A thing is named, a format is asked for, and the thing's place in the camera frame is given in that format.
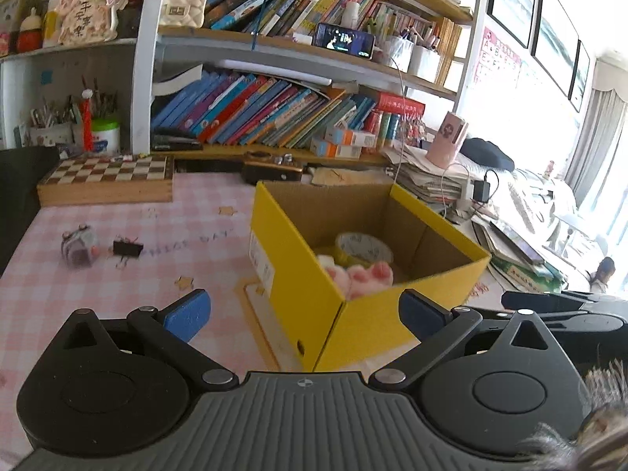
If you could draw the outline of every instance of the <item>cardboard box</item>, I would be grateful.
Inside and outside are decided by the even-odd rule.
[[[377,137],[365,131],[351,131],[330,126],[325,133],[325,141],[335,145],[351,145],[354,147],[374,147]]]
[[[488,252],[399,186],[258,183],[249,256],[304,371],[333,371],[405,344],[398,300],[413,288],[445,308],[465,302]],[[395,285],[346,301],[313,250],[363,232],[394,253]]]
[[[359,159],[362,153],[362,147],[334,145],[333,143],[314,138],[310,144],[310,152],[315,153],[318,157],[348,157],[351,159]]]

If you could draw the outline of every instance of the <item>table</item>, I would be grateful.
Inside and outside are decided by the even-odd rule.
[[[16,396],[77,308],[124,318],[141,305],[165,307],[189,292],[175,281],[194,278],[194,287],[209,293],[212,313],[191,344],[241,379],[249,370],[277,369],[238,293],[256,277],[247,256],[253,195],[238,174],[176,174],[172,203],[40,210],[0,278],[0,460],[3,452],[23,456],[31,450]],[[144,252],[126,267],[118,258],[101,257],[90,268],[69,270],[61,260],[61,235],[80,223],[92,225],[105,248],[122,236],[144,243]]]

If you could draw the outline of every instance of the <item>quilted handbag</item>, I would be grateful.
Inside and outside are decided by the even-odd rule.
[[[159,24],[201,28],[207,0],[163,0]]]

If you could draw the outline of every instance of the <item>pink plush toy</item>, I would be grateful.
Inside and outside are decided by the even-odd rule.
[[[323,266],[347,301],[386,290],[393,284],[393,270],[385,262],[376,262],[368,269],[352,265],[345,270],[340,265]]]

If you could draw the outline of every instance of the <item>person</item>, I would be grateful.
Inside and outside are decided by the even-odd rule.
[[[590,292],[595,294],[606,294],[608,280],[615,273],[615,262],[610,257],[604,257],[597,270],[589,280]]]

